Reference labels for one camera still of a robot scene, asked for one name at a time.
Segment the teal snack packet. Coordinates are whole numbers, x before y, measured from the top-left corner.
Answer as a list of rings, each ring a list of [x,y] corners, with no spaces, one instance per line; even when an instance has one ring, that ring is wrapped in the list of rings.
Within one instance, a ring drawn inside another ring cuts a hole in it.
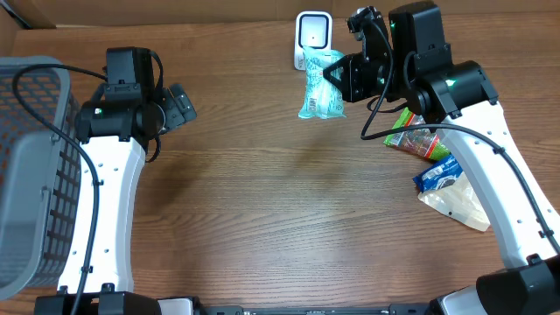
[[[345,117],[342,93],[323,75],[323,70],[342,59],[344,54],[336,50],[319,50],[306,46],[303,55],[306,89],[304,103],[298,117],[300,119]]]

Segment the green Haribo gummy bag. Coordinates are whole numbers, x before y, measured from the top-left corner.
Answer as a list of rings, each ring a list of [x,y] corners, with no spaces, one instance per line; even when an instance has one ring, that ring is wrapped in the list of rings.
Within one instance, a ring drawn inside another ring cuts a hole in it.
[[[406,108],[395,122],[393,128],[397,129],[419,124],[424,124],[424,119]],[[433,161],[439,161],[451,154],[440,142],[439,137],[428,129],[415,129],[389,135],[386,136],[383,143],[389,147],[407,151],[408,153],[413,153]]]

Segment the blue Oreo packet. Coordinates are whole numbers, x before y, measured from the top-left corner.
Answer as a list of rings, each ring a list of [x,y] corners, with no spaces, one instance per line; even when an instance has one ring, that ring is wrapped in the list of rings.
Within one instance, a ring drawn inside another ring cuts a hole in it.
[[[459,162],[450,154],[415,176],[413,181],[421,193],[426,193],[451,186],[462,173]]]

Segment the beige pastry snack bag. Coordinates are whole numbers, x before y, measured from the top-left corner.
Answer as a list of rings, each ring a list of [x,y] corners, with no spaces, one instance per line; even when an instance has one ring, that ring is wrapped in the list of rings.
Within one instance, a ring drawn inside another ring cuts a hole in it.
[[[447,180],[437,190],[420,192],[418,199],[442,215],[469,228],[486,232],[491,226],[485,210],[464,173]]]

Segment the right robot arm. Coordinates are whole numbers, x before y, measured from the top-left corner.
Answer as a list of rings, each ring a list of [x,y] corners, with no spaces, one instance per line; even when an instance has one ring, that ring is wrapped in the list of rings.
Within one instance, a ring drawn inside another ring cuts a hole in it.
[[[439,7],[408,3],[354,13],[362,44],[328,66],[347,102],[404,100],[458,160],[498,242],[502,270],[430,302],[430,314],[551,314],[559,309],[559,215],[516,147],[482,66],[456,64]]]

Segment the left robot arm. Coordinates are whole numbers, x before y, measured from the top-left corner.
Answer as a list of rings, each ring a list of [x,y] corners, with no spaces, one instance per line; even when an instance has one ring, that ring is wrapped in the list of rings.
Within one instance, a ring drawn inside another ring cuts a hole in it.
[[[140,47],[109,48],[103,82],[78,111],[80,194],[69,257],[57,293],[38,297],[37,314],[186,314],[191,297],[136,294],[131,231],[137,184],[153,162],[150,141],[195,119],[185,90],[164,87],[158,55]]]

